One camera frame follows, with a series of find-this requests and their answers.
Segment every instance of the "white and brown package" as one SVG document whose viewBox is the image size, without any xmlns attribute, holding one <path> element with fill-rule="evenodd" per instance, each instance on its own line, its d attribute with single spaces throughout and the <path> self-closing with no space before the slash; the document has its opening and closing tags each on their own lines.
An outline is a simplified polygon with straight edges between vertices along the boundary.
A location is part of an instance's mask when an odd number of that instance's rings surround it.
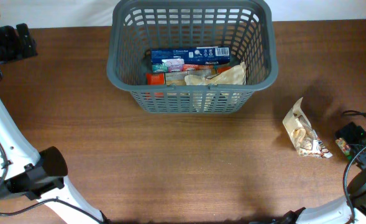
<svg viewBox="0 0 366 224">
<path fill-rule="evenodd" d="M 303 97 L 293 105 L 282 123 L 299 156 L 329 158 L 332 153 L 325 148 L 300 108 L 302 99 Z"/>
</svg>

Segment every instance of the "toothpaste box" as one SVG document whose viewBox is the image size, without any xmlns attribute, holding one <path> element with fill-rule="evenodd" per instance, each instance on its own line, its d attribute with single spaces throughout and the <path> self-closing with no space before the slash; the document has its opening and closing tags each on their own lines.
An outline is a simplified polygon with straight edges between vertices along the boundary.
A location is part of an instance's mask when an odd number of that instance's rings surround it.
<svg viewBox="0 0 366 224">
<path fill-rule="evenodd" d="M 153 72 L 179 72 L 184 70 L 184 65 L 222 65 L 230 59 L 229 47 L 151 50 Z"/>
</svg>

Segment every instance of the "basket rim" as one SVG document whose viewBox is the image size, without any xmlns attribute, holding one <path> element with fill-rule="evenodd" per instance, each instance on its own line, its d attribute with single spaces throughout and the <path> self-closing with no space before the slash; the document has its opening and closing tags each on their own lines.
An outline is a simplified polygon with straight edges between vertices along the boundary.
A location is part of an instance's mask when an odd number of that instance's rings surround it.
<svg viewBox="0 0 366 224">
<path fill-rule="evenodd" d="M 264 12 L 264 23 L 267 30 L 267 39 L 268 39 L 268 51 L 270 55 L 270 73 L 268 77 L 264 79 L 264 81 L 255 84 L 255 85 L 208 85 L 208 86 L 166 86 L 166 85 L 130 85 L 122 82 L 117 75 L 113 72 L 113 61 L 115 60 L 114 56 L 114 46 L 115 43 L 119 41 L 119 36 L 117 35 L 118 31 L 121 30 L 121 21 L 124 20 L 122 18 L 122 11 L 125 11 L 125 7 L 131 4 L 137 4 L 138 2 L 164 2 L 164 0 L 121 0 L 117 3 L 114 8 L 114 12 L 112 14 L 112 27 L 111 27 L 111 37 L 109 42 L 109 52 L 108 52 L 108 60 L 106 66 L 107 77 L 109 81 L 116 86 L 117 88 L 125 91 L 260 91 L 268 88 L 272 85 L 278 76 L 278 62 L 277 62 L 277 51 L 276 51 L 276 43 L 275 43 L 275 33 L 272 24 L 272 13 L 268 4 L 264 0 L 235 0 L 239 2 L 251 2 L 260 6 L 261 10 Z M 189 3 L 198 3 L 198 2 L 225 2 L 225 0 L 169 0 L 170 2 L 183 2 L 185 4 Z"/>
</svg>

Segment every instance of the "brown table surface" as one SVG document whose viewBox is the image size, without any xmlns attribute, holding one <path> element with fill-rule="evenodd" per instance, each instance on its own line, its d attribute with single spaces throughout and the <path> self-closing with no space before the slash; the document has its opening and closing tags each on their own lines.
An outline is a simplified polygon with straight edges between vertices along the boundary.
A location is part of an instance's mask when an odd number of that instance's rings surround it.
<svg viewBox="0 0 366 224">
<path fill-rule="evenodd" d="M 143 111 L 107 79 L 110 27 L 32 30 L 39 56 L 1 67 L 0 98 L 34 147 L 61 150 L 75 187 L 111 220 L 280 216 L 343 194 L 333 135 L 350 121 L 341 111 L 366 111 L 366 21 L 274 28 L 278 79 L 234 114 Z M 282 125 L 302 96 L 330 159 L 298 157 Z M 31 204 L 1 201 L 0 211 Z M 46 206 L 6 222 L 63 223 Z"/>
</svg>

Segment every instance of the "white backdrop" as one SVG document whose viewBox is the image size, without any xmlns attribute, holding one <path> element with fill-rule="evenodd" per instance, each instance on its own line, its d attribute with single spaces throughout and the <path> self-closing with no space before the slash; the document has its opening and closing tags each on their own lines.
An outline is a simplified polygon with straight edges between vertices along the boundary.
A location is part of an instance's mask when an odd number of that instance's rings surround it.
<svg viewBox="0 0 366 224">
<path fill-rule="evenodd" d="M 366 0 L 265 0 L 273 21 L 366 19 Z M 0 0 L 0 26 L 110 26 L 118 0 Z"/>
</svg>

